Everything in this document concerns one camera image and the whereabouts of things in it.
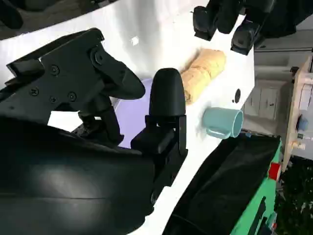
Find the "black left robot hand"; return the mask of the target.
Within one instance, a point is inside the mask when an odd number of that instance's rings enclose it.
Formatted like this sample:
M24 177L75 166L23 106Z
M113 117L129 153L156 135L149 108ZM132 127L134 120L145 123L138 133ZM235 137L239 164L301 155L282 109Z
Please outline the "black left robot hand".
M311 14L311 0L211 0L193 10L195 36L210 41L215 32L233 33L230 49L248 55L265 39L296 32Z

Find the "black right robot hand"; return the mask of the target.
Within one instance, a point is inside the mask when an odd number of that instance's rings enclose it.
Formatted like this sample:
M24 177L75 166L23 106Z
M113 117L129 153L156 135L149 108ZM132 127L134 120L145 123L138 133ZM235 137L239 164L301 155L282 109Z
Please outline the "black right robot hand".
M153 78L145 128L130 148L111 98L141 80L108 54L97 28L63 36L8 64L0 91L0 232L125 235L138 229L187 156L179 71Z

